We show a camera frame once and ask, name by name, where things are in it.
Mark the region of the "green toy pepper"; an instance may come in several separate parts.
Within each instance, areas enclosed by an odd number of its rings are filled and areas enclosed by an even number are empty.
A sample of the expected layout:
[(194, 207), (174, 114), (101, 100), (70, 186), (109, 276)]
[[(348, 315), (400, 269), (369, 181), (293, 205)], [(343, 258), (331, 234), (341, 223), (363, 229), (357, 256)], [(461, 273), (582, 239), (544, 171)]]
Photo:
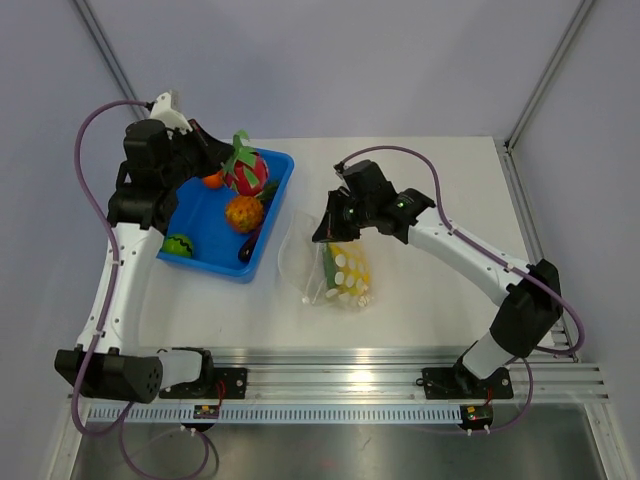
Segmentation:
[(335, 263), (334, 255), (331, 251), (330, 244), (324, 245), (323, 251), (322, 251), (322, 258), (323, 258), (322, 262), (323, 262), (323, 269), (324, 269), (327, 288), (328, 289), (335, 288), (336, 287), (335, 275), (338, 273), (339, 268)]

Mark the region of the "clear dotted zip top bag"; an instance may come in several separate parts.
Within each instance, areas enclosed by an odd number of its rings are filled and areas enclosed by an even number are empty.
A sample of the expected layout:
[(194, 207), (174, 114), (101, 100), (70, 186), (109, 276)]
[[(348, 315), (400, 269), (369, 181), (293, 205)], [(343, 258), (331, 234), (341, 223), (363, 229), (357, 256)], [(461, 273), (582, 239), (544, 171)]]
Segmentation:
[(310, 306), (357, 311), (372, 299), (372, 274), (363, 242), (314, 243), (319, 220), (294, 213), (278, 253), (280, 275)]

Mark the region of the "pink toy dragon fruit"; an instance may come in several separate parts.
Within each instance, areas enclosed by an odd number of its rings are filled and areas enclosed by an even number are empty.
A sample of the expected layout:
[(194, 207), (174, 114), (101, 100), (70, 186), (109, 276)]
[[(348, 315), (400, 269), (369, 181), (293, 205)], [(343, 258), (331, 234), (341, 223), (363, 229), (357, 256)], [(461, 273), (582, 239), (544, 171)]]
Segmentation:
[(269, 178), (268, 166), (260, 153), (249, 144), (245, 130), (232, 137), (233, 153), (223, 167), (224, 184), (239, 195), (255, 197)]

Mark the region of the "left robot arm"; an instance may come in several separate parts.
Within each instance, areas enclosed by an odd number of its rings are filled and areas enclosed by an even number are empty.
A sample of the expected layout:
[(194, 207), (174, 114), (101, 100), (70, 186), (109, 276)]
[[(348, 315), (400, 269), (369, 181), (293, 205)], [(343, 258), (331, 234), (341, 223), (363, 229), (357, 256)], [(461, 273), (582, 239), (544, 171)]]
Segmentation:
[(84, 330), (71, 350), (60, 349), (55, 370), (73, 386), (73, 399), (149, 404), (164, 390), (184, 388), (203, 398), (215, 388), (209, 351), (173, 347), (139, 355), (139, 321), (151, 266), (178, 206), (177, 191), (193, 178), (220, 171), (233, 153), (195, 120), (180, 131), (157, 119), (129, 125), (116, 190), (106, 216), (108, 247), (99, 289)]

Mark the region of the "yellow toy banana bunch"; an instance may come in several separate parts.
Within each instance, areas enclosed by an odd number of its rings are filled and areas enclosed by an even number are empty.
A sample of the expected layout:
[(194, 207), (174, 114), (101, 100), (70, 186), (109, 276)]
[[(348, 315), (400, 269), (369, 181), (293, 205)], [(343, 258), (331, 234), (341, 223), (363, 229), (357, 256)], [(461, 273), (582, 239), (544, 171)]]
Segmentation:
[(371, 300), (371, 273), (365, 250), (360, 242), (329, 243), (339, 270), (336, 287), (328, 289), (325, 298), (349, 308), (364, 308)]

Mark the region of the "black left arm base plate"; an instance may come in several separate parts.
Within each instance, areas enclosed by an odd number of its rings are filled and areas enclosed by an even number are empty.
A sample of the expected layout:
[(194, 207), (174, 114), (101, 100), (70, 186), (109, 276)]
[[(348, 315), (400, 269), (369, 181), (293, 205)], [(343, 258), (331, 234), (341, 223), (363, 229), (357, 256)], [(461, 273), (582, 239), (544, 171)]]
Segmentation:
[(159, 397), (175, 400), (242, 400), (246, 396), (248, 370), (241, 367), (213, 367), (201, 372), (193, 382), (180, 383), (161, 390)]

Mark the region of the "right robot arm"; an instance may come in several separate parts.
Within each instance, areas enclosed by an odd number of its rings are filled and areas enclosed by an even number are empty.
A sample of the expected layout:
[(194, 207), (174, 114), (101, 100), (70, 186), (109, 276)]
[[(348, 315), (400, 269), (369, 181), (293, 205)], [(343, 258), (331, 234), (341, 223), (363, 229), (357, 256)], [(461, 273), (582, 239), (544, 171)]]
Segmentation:
[(343, 184), (328, 194), (315, 243), (357, 240), (365, 228), (425, 251), (476, 285), (498, 308), (489, 330), (453, 366), (425, 369), (429, 399), (513, 396), (506, 366), (527, 358), (562, 314), (559, 274), (546, 260), (529, 264), (491, 247), (453, 224), (420, 191), (398, 192), (377, 163), (334, 167)]

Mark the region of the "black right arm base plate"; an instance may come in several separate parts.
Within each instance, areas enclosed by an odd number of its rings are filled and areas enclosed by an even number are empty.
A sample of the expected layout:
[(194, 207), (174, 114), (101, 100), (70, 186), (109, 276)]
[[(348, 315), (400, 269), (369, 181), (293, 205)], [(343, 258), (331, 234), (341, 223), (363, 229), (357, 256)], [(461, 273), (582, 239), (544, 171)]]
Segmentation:
[(428, 400), (509, 400), (514, 397), (509, 371), (497, 369), (486, 379), (478, 379), (461, 365), (427, 367), (416, 384)]

